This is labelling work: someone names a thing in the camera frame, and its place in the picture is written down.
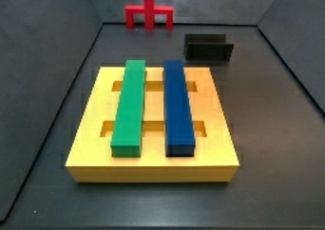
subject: toy block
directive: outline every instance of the toy block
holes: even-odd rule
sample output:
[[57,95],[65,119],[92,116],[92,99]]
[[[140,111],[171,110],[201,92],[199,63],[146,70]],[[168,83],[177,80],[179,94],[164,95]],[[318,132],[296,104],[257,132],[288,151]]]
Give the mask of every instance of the toy block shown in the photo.
[[126,22],[128,29],[136,28],[136,14],[145,15],[145,28],[156,29],[156,15],[165,14],[166,15],[166,29],[173,30],[173,13],[175,8],[171,6],[156,6],[156,0],[144,0],[144,6],[126,6]]
[[164,61],[164,84],[166,156],[193,157],[196,138],[183,61]]
[[77,182],[229,182],[239,156],[208,67],[185,67],[196,135],[195,157],[165,155],[164,67],[146,68],[140,158],[109,149],[125,67],[101,67],[66,168]]
[[225,34],[187,34],[188,60],[231,61],[235,44],[227,43]]
[[126,63],[112,149],[120,158],[141,156],[146,70],[144,60]]

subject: black block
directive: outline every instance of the black block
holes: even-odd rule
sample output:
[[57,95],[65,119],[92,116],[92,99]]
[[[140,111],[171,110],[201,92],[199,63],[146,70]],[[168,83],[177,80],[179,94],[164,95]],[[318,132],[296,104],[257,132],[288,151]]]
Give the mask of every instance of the black block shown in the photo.
[[231,61],[235,44],[227,44],[225,34],[187,34],[188,60]]

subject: table surface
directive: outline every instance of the table surface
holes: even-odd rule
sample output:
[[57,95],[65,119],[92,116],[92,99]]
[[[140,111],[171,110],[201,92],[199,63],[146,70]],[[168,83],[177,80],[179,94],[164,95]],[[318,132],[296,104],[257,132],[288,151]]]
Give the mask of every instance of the table surface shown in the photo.
[[[213,79],[241,163],[229,183],[76,183],[65,162],[101,66],[184,57],[187,33],[236,44]],[[324,115],[253,27],[106,25],[3,226],[325,226]]]

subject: yellow tray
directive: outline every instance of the yellow tray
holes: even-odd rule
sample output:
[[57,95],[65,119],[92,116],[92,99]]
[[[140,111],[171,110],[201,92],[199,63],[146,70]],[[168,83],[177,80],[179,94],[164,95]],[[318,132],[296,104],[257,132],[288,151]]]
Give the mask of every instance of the yellow tray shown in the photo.
[[102,67],[66,162],[77,182],[228,182],[239,156],[208,67],[187,67],[196,156],[166,158],[164,68],[146,68],[141,158],[114,158],[110,147],[125,67]]

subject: wooden block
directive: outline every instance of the wooden block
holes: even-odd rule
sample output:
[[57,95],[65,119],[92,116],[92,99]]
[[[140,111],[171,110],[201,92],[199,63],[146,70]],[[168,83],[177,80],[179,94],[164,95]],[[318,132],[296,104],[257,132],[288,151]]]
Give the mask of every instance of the wooden block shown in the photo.
[[146,68],[141,158],[109,150],[125,67],[102,67],[66,168],[77,182],[228,182],[239,170],[227,120],[208,67],[185,68],[196,133],[195,157],[165,156],[164,68]]
[[196,138],[183,61],[164,61],[164,85],[166,156],[193,157]]
[[141,156],[146,69],[144,60],[126,63],[113,131],[113,156]]

